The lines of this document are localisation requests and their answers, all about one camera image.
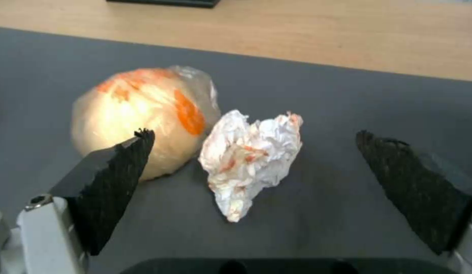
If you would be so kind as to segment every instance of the crumpled tissue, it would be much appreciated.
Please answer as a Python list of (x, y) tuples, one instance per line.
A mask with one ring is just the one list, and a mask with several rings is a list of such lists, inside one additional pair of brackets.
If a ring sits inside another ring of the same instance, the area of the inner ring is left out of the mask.
[(208, 186), (222, 214), (238, 222), (265, 187), (288, 175), (302, 142), (297, 114), (255, 121), (233, 110), (222, 116), (206, 138), (199, 157), (208, 172)]

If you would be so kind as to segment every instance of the black object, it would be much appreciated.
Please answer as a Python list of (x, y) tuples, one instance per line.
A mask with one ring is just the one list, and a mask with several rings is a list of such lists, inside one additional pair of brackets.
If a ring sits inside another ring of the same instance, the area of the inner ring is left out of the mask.
[(408, 259), (155, 259), (121, 274), (454, 274), (430, 262)]
[(413, 231), (436, 254), (450, 250), (472, 214), (472, 196), (454, 185), (472, 179), (396, 139), (361, 131), (356, 145)]
[(107, 0), (107, 2), (144, 3), (172, 6), (213, 8), (219, 0)]
[(105, 246), (128, 206), (154, 143), (154, 132), (141, 130), (116, 146), (93, 151), (50, 194), (64, 197), (85, 250)]

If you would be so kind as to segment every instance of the black device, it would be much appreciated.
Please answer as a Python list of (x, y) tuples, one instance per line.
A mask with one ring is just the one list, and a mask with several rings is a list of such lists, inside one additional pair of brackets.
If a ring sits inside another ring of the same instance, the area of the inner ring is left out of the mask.
[(143, 3), (143, 4), (213, 8), (215, 7), (215, 5), (217, 5), (219, 0), (107, 0), (107, 2), (126, 2), (126, 3)]
[(131, 201), (154, 144), (152, 130), (114, 147), (93, 151), (50, 193), (68, 202), (83, 248), (98, 255)]
[(399, 258), (153, 259), (121, 274), (454, 274), (430, 262)]

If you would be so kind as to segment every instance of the orange stain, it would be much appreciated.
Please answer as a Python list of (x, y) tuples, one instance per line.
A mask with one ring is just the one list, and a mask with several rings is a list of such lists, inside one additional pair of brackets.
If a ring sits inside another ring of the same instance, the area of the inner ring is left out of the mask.
[(126, 83), (130, 85), (135, 90), (140, 90), (141, 86), (146, 84), (146, 82), (142, 79), (129, 79), (126, 80)]
[(205, 128), (204, 115), (180, 90), (175, 90), (173, 93), (178, 120), (190, 134), (201, 135)]
[(229, 160), (229, 163), (227, 163), (227, 165), (221, 168), (221, 172), (226, 172), (230, 170), (231, 168), (233, 168), (235, 165), (236, 165), (236, 160), (234, 160), (234, 158), (231, 158), (231, 160)]
[(113, 80), (107, 80), (107, 81), (101, 83), (100, 85), (98, 85), (97, 90), (99, 92), (107, 92), (109, 90), (109, 88), (112, 87), (113, 84), (114, 84)]
[(265, 151), (264, 149), (257, 149), (257, 148), (250, 147), (250, 146), (243, 146), (243, 147), (244, 147), (244, 149), (247, 150), (247, 151), (262, 153), (264, 156), (268, 156), (268, 155), (269, 155), (269, 154), (267, 153), (267, 151)]
[(248, 162), (248, 163), (251, 163), (251, 162), (253, 162), (254, 158), (255, 158), (254, 155), (248, 155), (244, 158), (244, 160), (246, 160), (246, 162)]
[(119, 101), (129, 101), (129, 90), (116, 87), (112, 93), (112, 97), (119, 99)]

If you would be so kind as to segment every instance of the white tissue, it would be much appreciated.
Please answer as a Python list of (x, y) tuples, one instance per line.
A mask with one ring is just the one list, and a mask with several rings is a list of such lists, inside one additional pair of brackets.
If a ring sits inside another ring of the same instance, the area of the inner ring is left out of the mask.
[(297, 114), (246, 122), (233, 110), (216, 123), (202, 147), (199, 161), (208, 172), (208, 186), (222, 214), (238, 222), (265, 187), (277, 186), (288, 175), (302, 147)]

